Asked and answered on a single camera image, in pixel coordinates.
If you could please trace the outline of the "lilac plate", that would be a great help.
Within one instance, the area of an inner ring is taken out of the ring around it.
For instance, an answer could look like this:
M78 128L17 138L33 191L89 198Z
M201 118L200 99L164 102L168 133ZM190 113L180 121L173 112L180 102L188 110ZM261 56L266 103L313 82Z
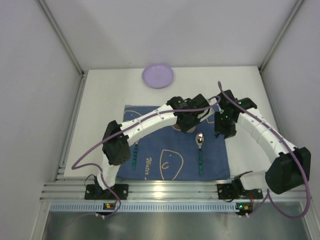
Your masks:
M166 63L149 65L142 72L143 82L153 89L162 89L169 86L174 78L173 69Z

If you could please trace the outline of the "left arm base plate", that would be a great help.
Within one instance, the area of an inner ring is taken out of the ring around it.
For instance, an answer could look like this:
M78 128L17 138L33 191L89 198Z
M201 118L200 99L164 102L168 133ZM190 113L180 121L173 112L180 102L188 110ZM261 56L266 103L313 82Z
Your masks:
M102 190L99 185L88 184L85 190L85 200L116 200L116 196L108 189ZM129 194L128 184L115 184L111 190L119 197L120 200L126 200Z

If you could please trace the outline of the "green handled spoon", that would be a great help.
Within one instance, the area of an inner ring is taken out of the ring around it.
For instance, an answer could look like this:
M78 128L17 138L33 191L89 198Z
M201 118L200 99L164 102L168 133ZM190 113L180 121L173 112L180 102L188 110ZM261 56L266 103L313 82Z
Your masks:
M202 175L204 171L204 165L203 165L203 151L202 151L202 145L204 143L204 135L199 132L195 137L195 142L198 146L198 167L199 167L199 174Z

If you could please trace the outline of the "blue cloth placemat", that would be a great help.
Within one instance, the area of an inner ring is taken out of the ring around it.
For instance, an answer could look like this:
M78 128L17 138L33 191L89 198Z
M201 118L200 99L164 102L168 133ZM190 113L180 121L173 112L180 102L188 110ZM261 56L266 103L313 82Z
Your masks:
M203 174L199 174L196 135L202 133L204 143ZM122 164L117 178L124 180L216 181L230 174L225 139L215 137L215 120L210 116L192 133L183 133L172 126L157 130L138 141L136 168L132 170L135 143L131 158Z

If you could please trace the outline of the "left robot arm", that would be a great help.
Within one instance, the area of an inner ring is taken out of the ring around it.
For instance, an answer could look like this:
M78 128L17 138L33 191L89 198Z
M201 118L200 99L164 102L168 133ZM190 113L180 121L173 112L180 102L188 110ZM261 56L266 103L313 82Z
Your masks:
M120 165L131 158L130 147L143 137L162 128L177 125L186 133L213 114L211 101L202 94L194 98L172 97L162 106L133 120L111 121L105 130L102 144L102 170L97 183L106 190L115 185Z

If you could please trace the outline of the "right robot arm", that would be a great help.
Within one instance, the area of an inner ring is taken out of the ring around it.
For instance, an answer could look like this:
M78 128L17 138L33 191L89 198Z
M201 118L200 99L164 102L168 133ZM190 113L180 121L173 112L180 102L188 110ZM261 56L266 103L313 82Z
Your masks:
M241 126L257 142L270 161L268 170L246 171L234 178L241 192L269 189L282 194L310 179L311 152L298 148L281 136L261 115L250 98L236 99L231 90L221 91L219 112L215 112L215 135L225 139L236 135Z

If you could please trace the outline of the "green handled fork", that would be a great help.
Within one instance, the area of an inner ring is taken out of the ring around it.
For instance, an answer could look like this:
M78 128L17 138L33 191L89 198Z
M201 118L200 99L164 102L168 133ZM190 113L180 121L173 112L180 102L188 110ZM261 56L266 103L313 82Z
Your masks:
M139 148L139 142L136 141L133 149L132 170L135 170L137 166L138 148Z

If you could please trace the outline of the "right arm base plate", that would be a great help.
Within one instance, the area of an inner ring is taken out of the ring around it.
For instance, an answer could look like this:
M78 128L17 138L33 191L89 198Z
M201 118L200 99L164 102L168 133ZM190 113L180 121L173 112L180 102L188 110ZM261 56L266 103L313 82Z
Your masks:
M261 189L240 191L231 183L219 183L216 186L219 200L250 200L251 198L261 200L264 198Z

